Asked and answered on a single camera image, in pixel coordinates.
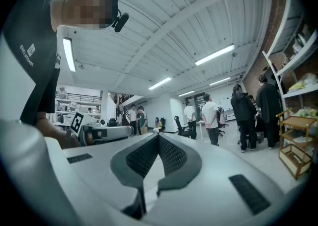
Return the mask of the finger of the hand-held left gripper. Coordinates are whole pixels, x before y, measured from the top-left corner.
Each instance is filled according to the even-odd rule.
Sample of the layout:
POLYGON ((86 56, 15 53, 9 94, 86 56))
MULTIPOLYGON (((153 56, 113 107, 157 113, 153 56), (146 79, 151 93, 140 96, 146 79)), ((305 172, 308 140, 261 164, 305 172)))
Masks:
POLYGON ((111 143, 122 139, 127 139, 133 135, 134 128, 131 126, 116 126, 116 127, 104 127, 98 130, 100 133, 100 139, 98 142, 111 143))

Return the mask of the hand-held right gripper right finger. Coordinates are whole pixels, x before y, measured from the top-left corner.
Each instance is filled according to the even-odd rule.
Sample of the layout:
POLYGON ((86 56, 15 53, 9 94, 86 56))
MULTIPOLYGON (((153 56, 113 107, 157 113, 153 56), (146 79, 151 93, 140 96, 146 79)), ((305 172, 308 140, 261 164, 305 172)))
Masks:
POLYGON ((282 190, 264 173, 218 146, 162 134, 194 149, 202 162, 185 187, 159 194, 146 222, 153 226, 269 226, 282 190))

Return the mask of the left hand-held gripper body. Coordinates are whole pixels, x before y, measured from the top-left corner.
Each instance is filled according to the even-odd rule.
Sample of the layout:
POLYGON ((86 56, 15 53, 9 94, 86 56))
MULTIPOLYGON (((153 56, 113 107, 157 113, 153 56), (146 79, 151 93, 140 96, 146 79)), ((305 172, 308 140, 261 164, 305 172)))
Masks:
POLYGON ((95 145, 96 141, 99 140, 98 131, 93 131, 95 127, 99 127, 99 123, 95 118, 83 112, 76 112, 70 128, 67 130, 67 147, 95 145))

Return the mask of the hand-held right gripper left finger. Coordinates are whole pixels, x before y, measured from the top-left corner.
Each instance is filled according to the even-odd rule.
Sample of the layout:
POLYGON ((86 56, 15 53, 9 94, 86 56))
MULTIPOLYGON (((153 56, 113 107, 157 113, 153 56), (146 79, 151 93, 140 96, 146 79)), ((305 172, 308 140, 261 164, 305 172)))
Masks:
POLYGON ((145 226, 144 178, 155 162, 158 136, 64 150, 66 194, 86 226, 145 226))

